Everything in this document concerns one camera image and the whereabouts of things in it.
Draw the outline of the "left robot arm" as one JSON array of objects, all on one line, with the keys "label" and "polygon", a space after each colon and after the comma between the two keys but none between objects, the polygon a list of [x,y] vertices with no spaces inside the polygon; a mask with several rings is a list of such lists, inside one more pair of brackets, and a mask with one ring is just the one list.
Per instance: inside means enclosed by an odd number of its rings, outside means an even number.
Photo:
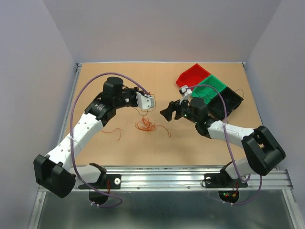
[{"label": "left robot arm", "polygon": [[120,74],[106,73],[103,90],[84,110],[76,125],[70,124],[69,134],[45,156],[38,155],[34,161],[36,182],[60,198],[66,197],[77,181],[101,188],[106,183],[105,169],[92,163],[86,169],[89,182],[76,167],[75,158],[87,143],[101,131],[123,107],[150,109],[154,98],[135,80]]}]

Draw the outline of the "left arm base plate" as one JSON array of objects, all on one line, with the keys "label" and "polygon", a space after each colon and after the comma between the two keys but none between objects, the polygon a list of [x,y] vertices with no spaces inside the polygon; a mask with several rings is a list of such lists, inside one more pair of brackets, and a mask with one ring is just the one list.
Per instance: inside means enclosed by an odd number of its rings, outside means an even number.
[{"label": "left arm base plate", "polygon": [[96,189],[120,189],[122,176],[121,174],[99,174],[99,175],[85,175],[85,182]]}]

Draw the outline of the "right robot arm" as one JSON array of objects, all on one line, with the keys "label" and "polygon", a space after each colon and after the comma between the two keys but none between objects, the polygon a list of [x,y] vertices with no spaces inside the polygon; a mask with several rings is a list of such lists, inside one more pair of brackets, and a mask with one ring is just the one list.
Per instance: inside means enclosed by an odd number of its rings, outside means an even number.
[{"label": "right robot arm", "polygon": [[195,124],[201,136],[223,140],[244,150],[245,158],[229,162],[220,172],[204,179],[207,188],[229,187],[247,175],[266,176],[286,157],[285,151],[267,127],[251,129],[225,124],[208,114],[207,105],[201,98],[189,102],[171,101],[160,114],[167,121],[185,118]]}]

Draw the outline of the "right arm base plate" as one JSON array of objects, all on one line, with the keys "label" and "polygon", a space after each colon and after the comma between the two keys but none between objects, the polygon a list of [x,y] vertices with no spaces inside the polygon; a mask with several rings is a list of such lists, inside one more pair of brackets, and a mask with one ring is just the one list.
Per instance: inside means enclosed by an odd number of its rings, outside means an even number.
[{"label": "right arm base plate", "polygon": [[240,179],[231,179],[228,175],[221,173],[205,174],[201,185],[205,188],[248,187],[248,184],[242,183]]}]

